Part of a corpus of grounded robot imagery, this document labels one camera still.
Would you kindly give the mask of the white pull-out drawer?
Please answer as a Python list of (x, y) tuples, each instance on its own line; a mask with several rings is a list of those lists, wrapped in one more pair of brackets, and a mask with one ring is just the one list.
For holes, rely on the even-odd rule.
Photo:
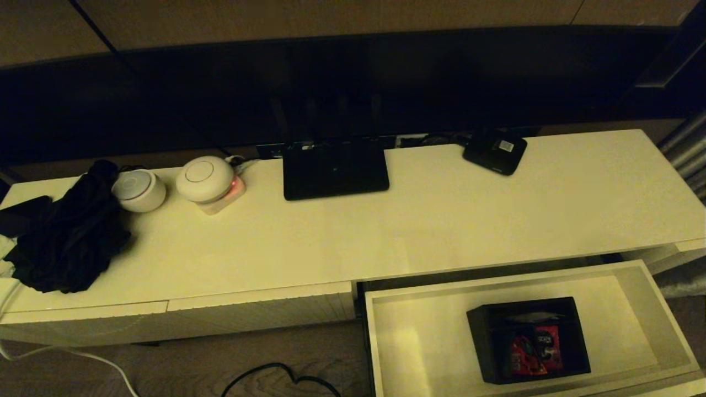
[[(572, 297), (588, 374), (496, 385), (482, 379), (466, 313)], [(376, 397), (690, 397), (700, 369), (640, 260), (366, 292)]]

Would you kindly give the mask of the black compartment organizer box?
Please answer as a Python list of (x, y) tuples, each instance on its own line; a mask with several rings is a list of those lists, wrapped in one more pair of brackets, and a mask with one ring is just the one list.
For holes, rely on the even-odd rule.
[[(506, 316), (527, 312), (565, 314), (559, 321), (519, 324)], [(572, 297), (485, 304), (467, 312), (482, 378), (497, 385), (537, 382), (572, 377), (592, 372), (580, 317)], [(558, 326), (563, 370), (544, 376), (513, 377), (510, 374), (510, 345), (516, 334), (524, 334), (535, 344), (534, 328)]]

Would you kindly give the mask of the white low cabinet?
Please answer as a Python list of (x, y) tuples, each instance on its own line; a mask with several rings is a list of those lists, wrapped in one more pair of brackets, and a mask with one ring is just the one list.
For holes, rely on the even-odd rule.
[[(133, 239), (84, 292), (18, 287), (3, 314), (429, 273), (706, 244), (703, 205), (640, 129), (528, 139), (512, 176), (455, 145), (386, 151), (390, 189), (287, 201), (282, 162), (245, 170), (245, 194), (205, 214), (158, 169), (166, 201), (127, 213)], [(197, 336), (166, 314), (151, 341)]]

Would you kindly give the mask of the black router with antennas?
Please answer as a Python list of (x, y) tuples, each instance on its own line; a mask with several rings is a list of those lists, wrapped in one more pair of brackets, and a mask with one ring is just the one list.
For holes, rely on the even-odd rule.
[(307, 99), (307, 121), (313, 136), (308, 147), (292, 140), (281, 100), (272, 97), (269, 101), (284, 138), (280, 153), (283, 194), (287, 201), (367, 194), (390, 189), (385, 146), (378, 128), (382, 106), (380, 95), (371, 96), (373, 128), (369, 136), (345, 137), (339, 141), (320, 140), (316, 102)]

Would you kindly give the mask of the black power strip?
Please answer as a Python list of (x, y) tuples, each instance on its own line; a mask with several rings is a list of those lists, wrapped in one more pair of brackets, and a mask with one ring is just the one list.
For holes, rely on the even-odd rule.
[[(422, 139), (428, 136), (428, 133), (414, 133), (414, 134), (397, 134), (381, 136), (378, 138), (383, 148), (386, 150), (401, 147), (411, 147), (418, 145)], [(260, 160), (271, 160), (282, 158), (282, 152), (289, 147), (294, 148), (304, 148), (309, 149), (313, 144), (309, 141), (296, 142), (293, 144), (285, 143), (273, 143), (265, 145), (257, 145), (255, 149), (257, 151), (257, 158)]]

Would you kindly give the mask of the white base with red light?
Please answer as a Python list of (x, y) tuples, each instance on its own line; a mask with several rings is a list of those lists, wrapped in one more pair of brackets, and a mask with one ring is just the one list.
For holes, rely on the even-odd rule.
[(242, 197), (246, 191), (247, 188), (245, 187), (244, 181), (239, 176), (235, 176), (232, 180), (230, 188), (224, 196), (214, 201), (196, 203), (196, 206), (205, 214), (218, 214), (220, 211), (227, 208), (227, 206)]

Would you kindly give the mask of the white ribbed cabinet front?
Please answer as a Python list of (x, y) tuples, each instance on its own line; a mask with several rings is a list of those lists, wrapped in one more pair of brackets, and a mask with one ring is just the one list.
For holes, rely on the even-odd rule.
[(0, 339), (71, 347), (146, 342), (158, 336), (167, 307), (161, 301), (8, 312), (0, 316)]
[(307, 326), (356, 318), (351, 282), (172, 299), (167, 304), (167, 311), (194, 324), (197, 336)]

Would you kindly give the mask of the small black set-top box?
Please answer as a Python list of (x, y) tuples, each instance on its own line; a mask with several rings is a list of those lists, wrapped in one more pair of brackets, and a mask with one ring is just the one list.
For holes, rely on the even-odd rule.
[(459, 141), (464, 148), (464, 160), (504, 176), (515, 173), (528, 146), (522, 137), (487, 128)]

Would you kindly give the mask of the large white dome device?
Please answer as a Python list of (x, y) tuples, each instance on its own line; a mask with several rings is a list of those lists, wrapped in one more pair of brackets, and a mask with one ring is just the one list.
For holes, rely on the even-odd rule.
[(235, 172), (223, 158), (203, 156), (184, 165), (176, 177), (179, 195), (194, 203), (221, 199), (232, 187)]

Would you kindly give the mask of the large black television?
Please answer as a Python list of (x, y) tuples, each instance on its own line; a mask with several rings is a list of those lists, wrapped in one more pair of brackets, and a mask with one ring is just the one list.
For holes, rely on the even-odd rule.
[(564, 27), (232, 42), (0, 69), (0, 165), (284, 141), (607, 120), (706, 108), (706, 47), (664, 89), (635, 81), (676, 28)]

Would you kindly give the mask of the small white round device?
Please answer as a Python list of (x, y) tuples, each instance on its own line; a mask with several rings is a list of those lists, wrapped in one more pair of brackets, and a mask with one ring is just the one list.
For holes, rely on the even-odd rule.
[(149, 169), (120, 173), (111, 193), (121, 208), (131, 213), (148, 213), (161, 206), (167, 196), (164, 181)]

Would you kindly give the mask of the white sachet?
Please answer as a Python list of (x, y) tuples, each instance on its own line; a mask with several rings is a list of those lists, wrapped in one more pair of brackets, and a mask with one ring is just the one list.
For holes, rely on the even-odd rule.
[(542, 324), (551, 321), (559, 321), (565, 318), (565, 314), (552, 313), (552, 312), (527, 312), (521, 314), (515, 314), (506, 316), (505, 321), (514, 322), (519, 324)]

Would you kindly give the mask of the red Nescafe coffee sachet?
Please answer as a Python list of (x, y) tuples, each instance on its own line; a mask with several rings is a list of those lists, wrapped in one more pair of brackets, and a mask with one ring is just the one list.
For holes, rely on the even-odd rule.
[(537, 326), (534, 328), (537, 354), (548, 373), (563, 370), (558, 326)]

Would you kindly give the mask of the black cloth pile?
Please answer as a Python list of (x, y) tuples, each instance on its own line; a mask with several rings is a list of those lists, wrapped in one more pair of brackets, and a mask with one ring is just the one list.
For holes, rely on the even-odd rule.
[(131, 239), (111, 191), (118, 176), (117, 165), (98, 160), (42, 210), (5, 256), (13, 278), (39, 292), (86, 291)]

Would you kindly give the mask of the grey pleated curtain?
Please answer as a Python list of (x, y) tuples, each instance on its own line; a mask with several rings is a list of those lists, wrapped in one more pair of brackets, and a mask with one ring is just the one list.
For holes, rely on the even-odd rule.
[[(660, 143), (660, 151), (703, 205), (706, 231), (706, 108)], [(659, 273), (655, 281), (666, 299), (706, 296), (706, 254)]]

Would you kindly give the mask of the dark metal frame bar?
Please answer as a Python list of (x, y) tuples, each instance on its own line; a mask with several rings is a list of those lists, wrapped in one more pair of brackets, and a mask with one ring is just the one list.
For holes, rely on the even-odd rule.
[(660, 55), (635, 81), (636, 88), (664, 89), (706, 47), (706, 0), (695, 8), (679, 26), (678, 33)]

